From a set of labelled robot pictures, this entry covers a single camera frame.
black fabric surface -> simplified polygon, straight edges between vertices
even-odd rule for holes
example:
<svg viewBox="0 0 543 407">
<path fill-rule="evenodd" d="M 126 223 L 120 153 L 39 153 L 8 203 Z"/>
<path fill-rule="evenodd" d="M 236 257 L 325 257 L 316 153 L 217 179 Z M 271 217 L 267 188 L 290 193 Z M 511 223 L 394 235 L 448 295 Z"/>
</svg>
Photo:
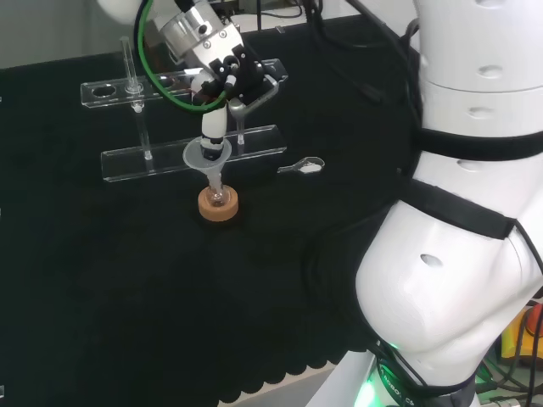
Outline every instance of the black fabric surface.
<svg viewBox="0 0 543 407">
<path fill-rule="evenodd" d="M 327 27 L 358 42 L 377 36 L 359 17 Z M 137 145 L 136 124 L 127 105 L 81 106 L 79 85 L 122 77 L 120 55 L 0 72 L 4 405 L 215 406 L 363 347 L 333 309 L 308 300 L 299 261 L 317 231 L 395 193 L 407 109 L 366 104 L 319 64 L 304 27 L 246 38 L 290 74 L 247 126 L 277 124 L 288 150 L 226 167 L 240 197 L 226 226 L 199 217 L 205 180 L 193 171 L 102 180 L 100 153 Z M 327 55 L 400 97 L 389 50 Z M 198 116 L 163 101 L 147 109 L 152 142 L 199 135 Z M 307 156 L 325 170 L 275 175 Z M 352 280 L 378 225 L 331 242 L 321 267 Z"/>
</svg>

red button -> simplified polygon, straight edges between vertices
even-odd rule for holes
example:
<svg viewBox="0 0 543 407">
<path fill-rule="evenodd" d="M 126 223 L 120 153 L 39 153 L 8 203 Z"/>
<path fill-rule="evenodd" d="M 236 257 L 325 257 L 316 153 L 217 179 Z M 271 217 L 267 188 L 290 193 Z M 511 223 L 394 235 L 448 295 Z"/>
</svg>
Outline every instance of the red button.
<svg viewBox="0 0 543 407">
<path fill-rule="evenodd" d="M 532 308 L 531 312 L 529 312 L 528 321 L 526 323 L 526 329 L 528 329 L 528 332 L 534 335 L 535 328 L 537 327 L 537 320 L 540 317 L 541 310 L 543 309 L 543 304 L 537 304 L 535 307 Z M 540 334 L 539 337 L 543 337 L 543 323 L 541 323 L 540 327 Z"/>
</svg>

acrylic test tube rack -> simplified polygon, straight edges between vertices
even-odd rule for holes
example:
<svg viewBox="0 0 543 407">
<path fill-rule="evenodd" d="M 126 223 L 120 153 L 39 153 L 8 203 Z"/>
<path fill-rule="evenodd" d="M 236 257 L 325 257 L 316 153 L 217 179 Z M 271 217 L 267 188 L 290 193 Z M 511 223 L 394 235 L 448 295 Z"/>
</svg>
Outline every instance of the acrylic test tube rack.
<svg viewBox="0 0 543 407">
<path fill-rule="evenodd" d="M 144 116 L 145 102 L 161 99 L 161 96 L 153 89 L 147 78 L 136 75 L 128 37 L 122 37 L 120 42 L 126 77 L 81 84 L 81 104 L 90 109 L 130 104 L 137 123 L 139 145 L 102 152 L 103 179 L 108 182 L 124 181 L 186 170 L 188 167 L 183 162 L 183 151 L 189 142 L 200 135 L 174 142 L 150 143 Z M 271 90 L 249 106 L 236 98 L 229 102 L 229 111 L 236 120 L 237 130 L 227 134 L 227 139 L 232 144 L 232 155 L 228 162 L 280 154 L 287 149 L 281 132 L 275 125 L 245 130 L 245 117 L 273 98 L 288 79 L 288 74 L 278 59 L 262 62 L 267 71 L 273 70 L 282 79 L 275 81 L 266 75 L 266 80 L 272 84 Z M 172 94 L 189 100 L 191 95 L 186 86 L 180 88 L 176 84 L 189 85 L 199 72 L 200 69 L 192 69 L 160 74 L 160 82 Z"/>
</svg>

black cable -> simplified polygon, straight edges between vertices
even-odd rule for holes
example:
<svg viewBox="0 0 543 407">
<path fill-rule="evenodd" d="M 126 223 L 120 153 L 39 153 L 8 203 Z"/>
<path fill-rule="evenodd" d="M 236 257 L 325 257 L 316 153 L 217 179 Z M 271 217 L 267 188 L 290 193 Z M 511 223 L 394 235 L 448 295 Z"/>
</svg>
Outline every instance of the black cable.
<svg viewBox="0 0 543 407">
<path fill-rule="evenodd" d="M 261 13 L 262 15 L 267 15 L 268 17 L 275 17 L 276 19 L 297 19 L 298 17 L 301 17 L 304 15 L 304 10 L 302 9 L 302 6 L 298 3 L 298 0 L 294 0 L 294 4 L 291 3 L 293 6 L 298 6 L 298 13 L 295 15 L 280 15 L 280 14 L 273 14 L 273 13 Z"/>
<path fill-rule="evenodd" d="M 519 387 L 525 387 L 523 388 L 523 391 L 528 390 L 528 388 L 525 385 L 513 379 L 512 375 L 515 374 L 515 370 L 517 369 L 518 362 L 520 361 L 520 353 L 523 346 L 524 331 L 526 330 L 526 325 L 528 324 L 528 318 L 531 312 L 532 312 L 532 309 L 529 309 L 523 315 L 523 319 L 521 320 L 520 327 L 518 329 L 517 347 L 515 348 L 515 356 L 512 360 L 512 364 L 511 364 L 511 367 L 509 368 L 509 371 L 507 372 L 506 375 L 503 375 L 503 378 L 497 383 L 498 386 L 503 385 L 507 382 L 512 382 Z"/>
<path fill-rule="evenodd" d="M 320 37 L 317 33 L 315 27 L 313 26 L 312 21 L 313 17 L 310 17 L 310 15 L 315 16 L 317 14 L 318 9 L 316 8 L 316 5 L 313 3 L 311 5 L 311 11 L 308 13 L 308 25 L 310 26 L 311 30 L 311 40 L 313 41 L 313 44 L 316 47 L 316 50 L 319 53 L 322 53 L 322 44 L 320 43 Z M 365 98 L 368 102 L 370 102 L 373 105 L 379 105 L 384 103 L 385 101 L 385 95 L 383 92 L 379 91 L 375 87 L 367 84 L 367 83 L 357 83 L 353 81 L 342 69 L 340 69 L 336 64 L 334 64 L 330 59 L 323 55 L 322 62 L 340 79 L 345 81 L 350 85 L 350 87 L 354 88 L 357 93 L 359 93 L 360 96 Z"/>
<path fill-rule="evenodd" d="M 262 31 L 262 0 L 256 0 L 256 26 Z"/>
<path fill-rule="evenodd" d="M 514 225 L 517 228 L 520 235 L 523 237 L 524 241 L 526 242 L 526 245 L 528 246 L 530 252 L 535 258 L 535 262 L 537 263 L 537 266 L 540 268 L 540 272 L 543 273 L 543 261 L 541 260 L 540 254 L 537 251 L 537 248 L 534 245 L 534 242 L 532 242 L 532 239 L 530 238 L 529 234 L 526 232 L 526 229 L 524 229 L 523 225 L 520 223 L 518 219 L 514 221 Z M 532 398 L 534 397 L 535 392 L 535 368 L 537 366 L 537 349 L 539 347 L 539 334 L 541 329 L 541 323 L 543 322 L 543 312 L 540 312 L 539 318 L 537 319 L 537 325 L 535 327 L 534 335 L 534 346 L 532 348 L 532 360 L 530 363 L 529 368 L 529 389 L 528 389 L 528 395 L 526 397 L 526 407 L 529 407 Z"/>
<path fill-rule="evenodd" d="M 526 245 L 528 246 L 529 251 L 534 255 L 535 262 L 537 263 L 537 266 L 540 268 L 540 272 L 543 273 L 543 261 L 541 260 L 540 254 L 537 251 L 537 248 L 535 247 L 534 242 L 532 242 L 532 239 L 529 237 L 529 234 L 526 232 L 526 229 L 524 229 L 524 226 L 522 226 L 522 224 L 520 223 L 518 219 L 514 221 L 514 225 L 518 229 L 518 232 L 523 237 L 524 241 L 526 242 Z"/>
<path fill-rule="evenodd" d="M 532 349 L 532 361 L 529 367 L 529 390 L 528 390 L 528 396 L 526 397 L 526 407 L 530 407 L 530 404 L 532 403 L 532 398 L 534 397 L 535 368 L 537 366 L 537 349 L 540 344 L 539 333 L 540 333 L 542 322 L 543 322 L 543 312 L 540 312 L 540 316 L 537 319 L 537 325 L 535 326 L 535 332 L 534 332 L 534 347 Z"/>
<path fill-rule="evenodd" d="M 360 51 L 367 50 L 368 48 L 383 47 L 386 44 L 384 42 L 369 42 L 367 44 L 351 44 L 346 41 L 339 40 L 333 36 L 330 36 L 326 32 L 324 20 L 322 18 L 322 2 L 319 2 L 318 6 L 313 0 L 304 3 L 305 13 L 311 15 L 311 21 L 308 15 L 308 23 L 311 24 L 311 28 L 315 29 L 317 34 L 330 45 L 342 49 L 344 51 Z"/>
</svg>

green cable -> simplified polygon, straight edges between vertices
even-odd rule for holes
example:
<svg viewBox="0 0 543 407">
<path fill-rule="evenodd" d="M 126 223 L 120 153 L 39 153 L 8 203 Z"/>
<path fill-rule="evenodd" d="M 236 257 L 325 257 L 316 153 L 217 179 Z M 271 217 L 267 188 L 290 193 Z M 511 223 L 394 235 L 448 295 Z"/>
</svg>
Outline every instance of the green cable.
<svg viewBox="0 0 543 407">
<path fill-rule="evenodd" d="M 227 96 L 226 92 L 221 93 L 221 95 L 213 103 L 202 105 L 202 106 L 194 106 L 193 104 L 184 103 L 178 98 L 176 98 L 174 95 L 168 92 L 168 90 L 165 89 L 160 84 L 159 80 L 156 78 L 155 74 L 149 67 L 147 58 L 145 58 L 145 52 L 143 50 L 143 34 L 145 32 L 145 23 L 147 21 L 149 11 L 151 10 L 152 6 L 153 6 L 153 0 L 148 0 L 148 3 L 145 5 L 145 8 L 143 9 L 142 17 L 139 20 L 139 30 L 137 31 L 137 52 L 139 54 L 140 60 L 142 61 L 143 69 L 148 75 L 148 78 L 153 82 L 153 85 L 156 87 L 159 93 L 162 94 L 163 97 L 167 98 L 168 100 L 170 100 L 170 102 L 174 103 L 177 107 L 181 109 L 188 110 L 189 112 L 193 112 L 193 113 L 208 113 L 212 110 L 218 109 L 221 103 L 224 101 L 224 99 Z"/>
</svg>

